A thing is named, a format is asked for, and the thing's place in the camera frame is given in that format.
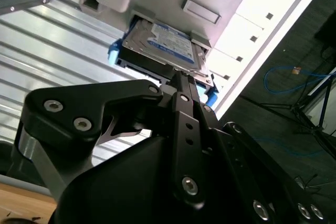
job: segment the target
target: hole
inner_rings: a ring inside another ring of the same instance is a hole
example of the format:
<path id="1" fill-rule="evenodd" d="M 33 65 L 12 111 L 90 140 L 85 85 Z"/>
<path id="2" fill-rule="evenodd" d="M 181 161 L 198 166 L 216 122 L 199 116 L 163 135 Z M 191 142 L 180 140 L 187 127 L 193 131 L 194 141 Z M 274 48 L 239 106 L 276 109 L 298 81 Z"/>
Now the hole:
<path id="1" fill-rule="evenodd" d="M 271 20 L 271 19 L 273 18 L 273 14 L 272 14 L 272 13 L 268 13 L 268 14 L 266 15 L 266 18 L 268 18 L 269 20 Z"/>
<path id="2" fill-rule="evenodd" d="M 87 124 L 86 122 L 83 122 L 83 121 L 82 121 L 82 122 L 79 122 L 79 123 L 78 123 L 78 126 L 79 126 L 79 127 L 82 127 L 82 128 L 85 128 L 86 126 L 88 126 L 88 124 Z"/>
<path id="3" fill-rule="evenodd" d="M 49 107 L 52 108 L 52 109 L 58 109 L 58 105 L 55 104 L 55 103 L 51 103 L 51 104 L 49 105 Z"/>
<path id="4" fill-rule="evenodd" d="M 189 138 L 187 138 L 185 141 L 187 142 L 188 145 L 193 145 L 194 144 L 194 141 L 192 141 Z"/>
<path id="5" fill-rule="evenodd" d="M 187 126 L 187 128 L 189 129 L 189 130 L 192 130 L 194 127 L 191 125 L 191 124 L 189 124 L 189 123 L 186 123 L 185 124 L 186 126 Z"/>
<path id="6" fill-rule="evenodd" d="M 235 159 L 235 161 L 236 161 L 236 164 L 239 166 L 239 167 L 242 167 L 243 166 L 243 164 L 241 163 L 241 161 L 239 160 L 239 159 Z"/>
<path id="7" fill-rule="evenodd" d="M 252 36 L 252 37 L 250 38 L 250 40 L 253 41 L 253 42 L 256 42 L 256 41 L 257 41 L 257 37 L 256 37 L 256 36 Z"/>

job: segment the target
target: metal panel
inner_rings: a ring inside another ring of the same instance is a hole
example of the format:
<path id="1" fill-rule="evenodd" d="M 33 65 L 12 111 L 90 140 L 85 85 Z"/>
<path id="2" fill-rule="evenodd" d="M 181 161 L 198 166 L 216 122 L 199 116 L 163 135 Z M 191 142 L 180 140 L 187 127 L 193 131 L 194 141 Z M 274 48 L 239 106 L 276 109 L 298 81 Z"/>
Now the metal panel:
<path id="1" fill-rule="evenodd" d="M 109 65 L 108 47 L 122 35 L 57 0 L 0 16 L 0 141 L 14 141 L 31 90 L 145 78 Z M 97 165 L 148 136 L 143 132 L 97 146 L 92 162 Z"/>

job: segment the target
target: bolt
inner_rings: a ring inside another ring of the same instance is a hole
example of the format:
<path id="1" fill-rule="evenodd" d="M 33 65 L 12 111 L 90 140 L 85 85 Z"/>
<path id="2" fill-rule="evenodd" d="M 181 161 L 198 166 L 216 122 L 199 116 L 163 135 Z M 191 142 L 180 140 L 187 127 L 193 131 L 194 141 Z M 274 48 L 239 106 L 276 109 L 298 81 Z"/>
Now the bolt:
<path id="1" fill-rule="evenodd" d="M 196 182 L 189 177 L 184 177 L 182 180 L 183 189 L 190 195 L 196 195 L 198 193 L 198 186 Z"/>
<path id="2" fill-rule="evenodd" d="M 204 109 L 205 109 L 207 112 L 210 112 L 210 111 L 211 111 L 211 108 L 210 108 L 208 105 L 204 105 L 203 107 L 204 107 Z"/>
<path id="3" fill-rule="evenodd" d="M 239 134 L 241 134 L 242 132 L 241 132 L 241 130 L 238 128 L 238 126 L 236 126 L 236 125 L 233 125 L 233 127 L 232 127 L 234 130 L 235 130 L 235 132 L 237 132 L 237 133 L 239 133 Z"/>
<path id="4" fill-rule="evenodd" d="M 300 203 L 298 203 L 298 208 L 300 213 L 306 218 L 306 219 L 310 219 L 310 214 L 308 212 L 308 210 Z"/>
<path id="5" fill-rule="evenodd" d="M 313 211 L 313 213 L 321 220 L 323 220 L 323 214 L 321 213 L 321 211 L 314 205 L 310 205 L 311 210 Z"/>
<path id="6" fill-rule="evenodd" d="M 79 131 L 88 131 L 92 127 L 91 122 L 86 118 L 76 118 L 73 124 Z"/>
<path id="7" fill-rule="evenodd" d="M 253 208 L 257 215 L 264 221 L 269 219 L 266 208 L 258 201 L 253 201 Z"/>
<path id="8" fill-rule="evenodd" d="M 153 86 L 149 86 L 149 90 L 154 92 L 154 93 L 158 93 L 158 89 L 153 87 Z"/>
<path id="9" fill-rule="evenodd" d="M 44 108 L 50 112 L 59 112 L 63 110 L 63 105 L 56 100 L 48 100 L 44 103 Z"/>
<path id="10" fill-rule="evenodd" d="M 183 94 L 181 94 L 181 99 L 183 100 L 183 101 L 189 101 L 189 98 L 188 97 L 186 97 L 185 95 L 183 95 Z"/>

